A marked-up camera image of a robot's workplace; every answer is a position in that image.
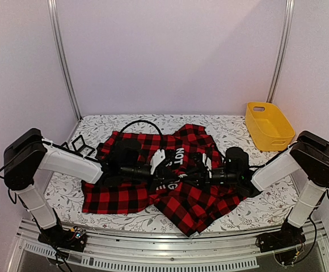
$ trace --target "white wall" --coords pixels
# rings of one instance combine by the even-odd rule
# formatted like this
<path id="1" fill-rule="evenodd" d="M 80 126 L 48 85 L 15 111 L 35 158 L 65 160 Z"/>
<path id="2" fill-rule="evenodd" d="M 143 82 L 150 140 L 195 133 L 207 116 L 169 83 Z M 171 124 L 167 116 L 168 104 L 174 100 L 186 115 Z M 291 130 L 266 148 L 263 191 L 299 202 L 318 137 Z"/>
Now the white wall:
<path id="1" fill-rule="evenodd" d="M 0 1 L 0 167 L 3 150 L 31 127 L 57 142 L 75 124 L 46 1 Z M 44 177 L 37 180 L 43 186 Z M 0 272 L 23 215 L 0 180 Z"/>
<path id="2" fill-rule="evenodd" d="M 275 103 L 297 133 L 329 140 L 329 1 L 296 1 Z M 320 215 L 329 236 L 329 201 Z"/>
<path id="3" fill-rule="evenodd" d="M 57 1 L 82 114 L 244 114 L 267 98 L 285 2 Z"/>

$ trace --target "yellow basket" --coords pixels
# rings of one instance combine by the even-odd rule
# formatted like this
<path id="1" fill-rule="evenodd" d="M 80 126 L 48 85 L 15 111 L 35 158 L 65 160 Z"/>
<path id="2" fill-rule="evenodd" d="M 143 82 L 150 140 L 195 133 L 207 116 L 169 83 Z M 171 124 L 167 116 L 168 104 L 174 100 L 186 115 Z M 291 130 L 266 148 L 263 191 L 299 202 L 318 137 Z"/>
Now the yellow basket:
<path id="1" fill-rule="evenodd" d="M 280 109 L 271 103 L 248 103 L 245 124 L 261 151 L 285 150 L 296 134 Z"/>

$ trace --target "red plaid fabric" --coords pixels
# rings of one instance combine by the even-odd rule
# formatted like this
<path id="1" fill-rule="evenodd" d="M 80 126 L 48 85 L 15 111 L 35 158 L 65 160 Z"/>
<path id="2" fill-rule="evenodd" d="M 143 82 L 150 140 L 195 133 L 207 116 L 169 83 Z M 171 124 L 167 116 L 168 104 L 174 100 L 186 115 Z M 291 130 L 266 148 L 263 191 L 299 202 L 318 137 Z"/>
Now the red plaid fabric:
<path id="1" fill-rule="evenodd" d="M 104 159 L 109 154 L 118 136 L 119 133 L 114 131 L 105 143 L 98 146 L 98 159 Z M 163 137 L 164 149 L 176 150 L 175 159 L 168 167 L 177 174 L 195 167 L 191 154 L 197 152 L 207 153 L 213 168 L 221 164 L 215 142 L 206 134 L 203 126 L 187 124 L 172 135 Z M 156 134 L 122 133 L 120 138 L 136 139 L 142 144 L 142 154 L 138 158 L 140 162 L 145 162 L 146 158 L 149 162 L 161 143 L 160 136 Z M 187 236 L 200 233 L 244 199 L 228 186 L 211 186 L 200 190 L 183 182 L 162 185 L 151 195 L 146 184 L 133 185 L 130 182 L 115 188 L 105 188 L 83 181 L 82 190 L 85 197 L 83 213 L 137 213 L 154 204 Z"/>

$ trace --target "floral tablecloth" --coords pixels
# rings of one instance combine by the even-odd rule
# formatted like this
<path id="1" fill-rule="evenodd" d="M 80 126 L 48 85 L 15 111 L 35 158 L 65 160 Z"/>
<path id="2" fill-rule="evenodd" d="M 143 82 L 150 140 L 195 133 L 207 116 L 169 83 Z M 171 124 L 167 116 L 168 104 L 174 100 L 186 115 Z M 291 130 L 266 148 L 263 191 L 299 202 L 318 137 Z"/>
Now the floral tablecloth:
<path id="1" fill-rule="evenodd" d="M 243 116 L 139 114 L 86 116 L 80 122 L 73 139 L 82 134 L 88 145 L 96 147 L 100 142 L 105 142 L 113 130 L 120 130 L 127 123 L 139 119 L 154 122 L 162 129 L 163 134 L 172 134 L 184 124 L 205 126 L 206 132 L 213 136 L 223 153 L 231 146 L 239 146 L 248 152 L 251 165 L 263 164 L 275 154 L 261 152 L 254 146 Z M 156 130 L 147 124 L 135 124 L 126 132 L 156 133 Z M 67 175 L 54 173 L 45 191 L 45 197 L 63 222 L 94 229 L 180 233 L 154 206 L 128 215 L 82 213 L 81 181 Z M 297 198 L 292 178 L 288 176 L 273 184 L 261 195 L 246 199 L 231 213 L 216 220 L 204 232 L 250 230 L 280 225 Z"/>

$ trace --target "robotic arm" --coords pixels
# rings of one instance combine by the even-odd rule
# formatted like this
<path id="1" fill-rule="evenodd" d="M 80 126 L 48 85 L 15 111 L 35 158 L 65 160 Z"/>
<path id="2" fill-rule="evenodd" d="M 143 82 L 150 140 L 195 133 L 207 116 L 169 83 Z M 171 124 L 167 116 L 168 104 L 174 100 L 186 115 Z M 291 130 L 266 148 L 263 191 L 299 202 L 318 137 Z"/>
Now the robotic arm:
<path id="1" fill-rule="evenodd" d="M 308 175 L 298 202 L 278 232 L 263 233 L 258 237 L 262 252 L 290 247 L 304 242 L 302 226 L 312 211 L 318 207 L 329 188 L 329 142 L 302 132 L 287 150 L 276 155 L 256 171 L 249 166 L 248 154 L 239 147 L 226 150 L 223 167 L 211 169 L 205 154 L 197 154 L 194 161 L 198 171 L 190 170 L 177 176 L 166 165 L 171 155 L 158 150 L 150 165 L 138 164 L 141 145 L 132 140 L 116 143 L 105 161 L 98 161 L 75 151 L 54 144 L 42 137 L 40 130 L 31 129 L 8 146 L 4 153 L 6 186 L 14 191 L 36 219 L 41 230 L 39 241 L 57 248 L 83 251 L 86 243 L 84 232 L 64 230 L 54 210 L 34 186 L 37 169 L 47 169 L 74 176 L 91 184 L 118 186 L 124 179 L 149 183 L 150 190 L 168 182 L 189 182 L 194 186 L 233 185 L 246 197 L 259 195 L 289 174 L 303 170 Z"/>

